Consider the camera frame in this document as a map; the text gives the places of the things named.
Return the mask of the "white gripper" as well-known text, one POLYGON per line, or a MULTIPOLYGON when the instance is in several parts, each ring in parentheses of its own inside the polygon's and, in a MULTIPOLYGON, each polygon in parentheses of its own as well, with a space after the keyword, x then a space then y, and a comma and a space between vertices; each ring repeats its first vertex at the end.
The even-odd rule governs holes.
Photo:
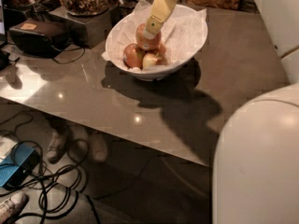
POLYGON ((177 0, 154 0, 149 17, 145 23, 144 37, 152 40, 160 33, 164 23, 171 16, 177 0))

